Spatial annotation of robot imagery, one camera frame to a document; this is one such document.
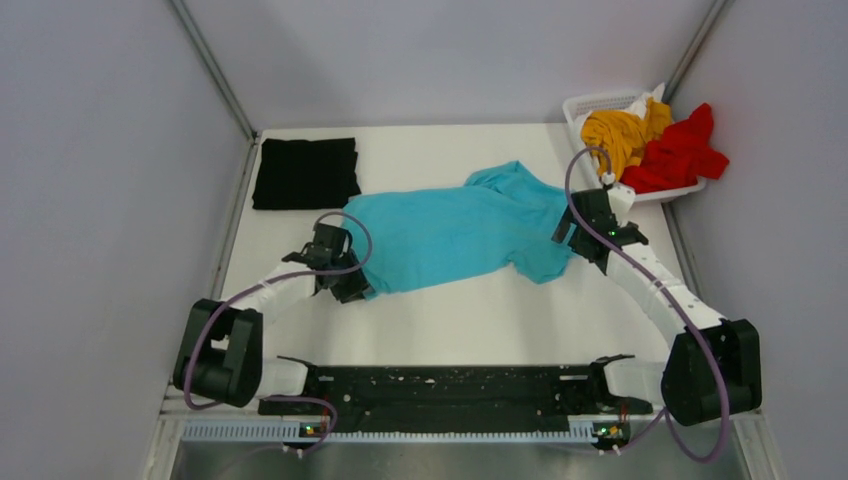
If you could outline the cyan t shirt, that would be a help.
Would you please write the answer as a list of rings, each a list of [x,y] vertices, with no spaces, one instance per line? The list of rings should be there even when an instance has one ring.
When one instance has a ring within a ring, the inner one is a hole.
[[[471,174],[459,187],[360,195],[344,229],[373,296],[467,280],[511,266],[535,284],[560,278],[573,257],[552,235],[564,191],[512,161]]]

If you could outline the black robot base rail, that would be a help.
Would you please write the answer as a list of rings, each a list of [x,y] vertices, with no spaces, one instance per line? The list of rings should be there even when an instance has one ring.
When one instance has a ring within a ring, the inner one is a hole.
[[[600,366],[317,366],[318,404],[262,400],[261,415],[337,413],[337,433],[564,433],[578,415],[650,414],[611,394]]]

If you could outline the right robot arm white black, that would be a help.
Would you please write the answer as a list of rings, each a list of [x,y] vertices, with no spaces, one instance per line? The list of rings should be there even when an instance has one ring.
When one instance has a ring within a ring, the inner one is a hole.
[[[637,224],[622,225],[609,190],[570,193],[552,237],[595,265],[653,323],[669,347],[664,362],[623,355],[602,363],[586,385],[589,404],[612,412],[627,398],[666,408],[684,426],[762,405],[760,336],[693,294],[657,257]]]

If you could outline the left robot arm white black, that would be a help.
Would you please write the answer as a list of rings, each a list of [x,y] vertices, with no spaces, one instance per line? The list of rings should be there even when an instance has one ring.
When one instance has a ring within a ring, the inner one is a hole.
[[[228,299],[193,304],[172,374],[189,409],[244,407],[284,374],[282,359],[265,355],[264,335],[285,310],[323,290],[342,304],[372,293],[364,268],[374,242],[360,220],[352,222],[364,236],[363,254],[354,250],[352,231],[318,219],[311,241],[256,283]]]

